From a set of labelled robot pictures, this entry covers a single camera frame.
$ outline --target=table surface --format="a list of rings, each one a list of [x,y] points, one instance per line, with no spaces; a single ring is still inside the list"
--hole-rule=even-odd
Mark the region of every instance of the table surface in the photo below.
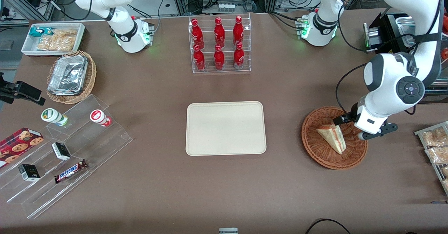
[[[362,24],[379,12],[344,12],[347,39],[361,47]],[[352,233],[446,233],[448,205],[430,204],[446,197],[413,135],[446,121],[444,105],[391,116],[399,130],[371,140],[360,165],[324,168],[303,147],[302,121],[316,108],[336,106],[339,78],[372,55],[349,48],[339,31],[329,45],[313,47],[268,14],[251,17],[252,72],[215,76],[191,72],[187,17],[162,19],[154,46],[137,54],[117,46],[106,22],[85,22],[82,49],[98,71],[93,94],[110,105],[134,140],[35,220],[2,199],[3,233],[213,234],[238,227],[242,234],[297,234],[318,218],[338,220]],[[16,80],[45,90],[54,60],[24,56]],[[365,95],[362,70],[347,77],[340,91],[347,108]],[[266,152],[188,156],[187,106],[229,101],[263,104]],[[50,99],[44,107],[23,100],[5,105],[0,135],[45,127],[40,112],[49,107],[63,112],[72,106]],[[310,234],[325,231],[344,233],[321,223]]]

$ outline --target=aluminum foil container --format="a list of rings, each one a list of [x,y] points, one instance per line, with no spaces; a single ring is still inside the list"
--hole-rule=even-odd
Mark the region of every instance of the aluminum foil container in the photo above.
[[[81,94],[88,64],[88,59],[82,55],[59,58],[48,84],[48,92],[53,95]]]

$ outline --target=clear acrylic display stand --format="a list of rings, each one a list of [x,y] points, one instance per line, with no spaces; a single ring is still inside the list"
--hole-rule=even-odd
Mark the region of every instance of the clear acrylic display stand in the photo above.
[[[242,24],[244,26],[244,39],[243,39],[243,50],[244,50],[244,64],[243,68],[237,70],[234,68],[233,53],[235,52],[235,46],[233,45],[233,27],[235,26],[235,17],[241,16],[243,18]],[[215,53],[215,19],[210,19],[209,17],[194,16],[189,18],[188,34],[190,40],[190,53],[191,53],[191,64],[193,73],[241,73],[252,70],[252,60],[251,60],[251,15],[250,14],[239,14],[239,15],[219,15],[222,20],[222,25],[225,30],[225,46],[222,49],[225,57],[225,68],[223,71],[218,71],[215,68],[215,59],[213,57]],[[199,71],[195,65],[195,58],[193,57],[193,36],[191,20],[197,19],[199,27],[202,29],[204,36],[204,48],[202,52],[205,58],[206,68],[204,71]]]
[[[69,118],[65,126],[48,124],[40,132],[45,138],[42,145],[38,145],[37,149],[30,149],[30,154],[14,165],[6,166],[6,170],[1,170],[0,189],[7,201],[20,203],[28,218],[36,218],[131,142],[132,138],[114,121],[107,107],[94,95],[89,95],[64,113]],[[102,127],[92,122],[89,117],[95,109],[101,109],[110,116],[112,124]],[[61,142],[67,146],[72,156],[68,161],[56,158],[51,147],[54,142]],[[54,176],[83,159],[86,160],[88,167],[56,184]],[[35,165],[40,180],[24,181],[18,170],[21,164]]]

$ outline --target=red coca-cola bottle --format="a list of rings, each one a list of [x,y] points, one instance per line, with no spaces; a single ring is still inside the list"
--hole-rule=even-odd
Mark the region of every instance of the red coca-cola bottle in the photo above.
[[[241,41],[237,41],[237,49],[233,54],[233,60],[235,62],[233,66],[236,69],[238,70],[243,69],[244,51],[243,51],[243,43],[241,43]]]
[[[215,45],[215,68],[218,71],[223,71],[225,64],[224,64],[224,53],[221,51],[221,45],[216,44]]]
[[[200,47],[198,44],[195,44],[193,46],[193,50],[195,50],[195,52],[193,53],[193,58],[195,58],[195,65],[196,65],[197,70],[204,71],[205,70],[204,54],[200,50]]]
[[[197,25],[197,19],[192,19],[191,25],[193,26],[193,29],[191,31],[191,34],[193,36],[193,42],[195,44],[199,45],[199,49],[203,49],[204,48],[204,36],[202,35],[201,28]]]
[[[223,48],[225,46],[225,31],[221,22],[220,17],[215,19],[215,41]]]
[[[233,45],[237,46],[237,42],[243,42],[244,37],[244,27],[242,24],[243,18],[241,16],[237,16],[235,18],[235,26],[233,27]]]

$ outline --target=wicker basket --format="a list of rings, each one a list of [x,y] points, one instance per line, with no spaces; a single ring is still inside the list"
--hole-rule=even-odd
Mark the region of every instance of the wicker basket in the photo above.
[[[77,96],[56,96],[56,95],[50,94],[47,90],[47,94],[51,100],[58,102],[58,103],[75,104],[75,103],[79,103],[80,101],[83,101],[84,99],[86,99],[92,92],[93,85],[95,84],[95,77],[96,77],[95,62],[93,61],[92,57],[90,57],[90,55],[88,53],[83,52],[83,51],[76,51],[73,53],[69,53],[67,55],[63,55],[63,57],[72,57],[72,56],[76,56],[76,55],[83,55],[89,60],[88,71],[85,76],[83,91],[81,92],[80,95],[77,95]],[[50,69],[50,73],[48,74],[48,77],[47,77],[47,84],[50,84],[50,79],[51,79],[51,76],[53,75],[53,70],[55,68],[55,65],[56,65],[56,62],[53,63],[53,66]]]
[[[368,143],[360,140],[361,132],[353,123],[341,124],[346,150],[339,154],[320,136],[316,129],[322,125],[333,124],[333,119],[344,112],[340,108],[326,106],[312,111],[302,125],[302,142],[309,155],[324,167],[333,170],[347,170],[358,165],[365,157]]]

